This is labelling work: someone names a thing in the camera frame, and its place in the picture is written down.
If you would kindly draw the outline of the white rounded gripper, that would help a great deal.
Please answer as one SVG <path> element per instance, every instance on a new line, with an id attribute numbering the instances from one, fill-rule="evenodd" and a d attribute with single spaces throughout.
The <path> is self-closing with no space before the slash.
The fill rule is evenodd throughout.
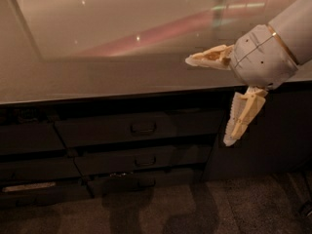
<path id="1" fill-rule="evenodd" d="M 264 24 L 239 38 L 234 48 L 233 45 L 219 45 L 190 55 L 185 62 L 219 70 L 229 70 L 230 66 L 238 79 L 250 86 L 244 94 L 234 94 L 223 138 L 226 146 L 233 145 L 243 136 L 261 110 L 268 94 L 264 89 L 278 88 L 297 72 L 292 58 Z"/>

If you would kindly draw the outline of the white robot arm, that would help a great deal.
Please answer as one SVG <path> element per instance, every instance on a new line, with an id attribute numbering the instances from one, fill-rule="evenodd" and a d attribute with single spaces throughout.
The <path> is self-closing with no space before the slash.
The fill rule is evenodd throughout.
<path id="1" fill-rule="evenodd" d="M 191 66 L 229 70 L 248 86 L 234 95 L 223 143 L 233 145 L 275 90 L 312 59 L 312 0 L 297 0 L 267 24 L 231 46 L 219 45 L 189 56 Z"/>

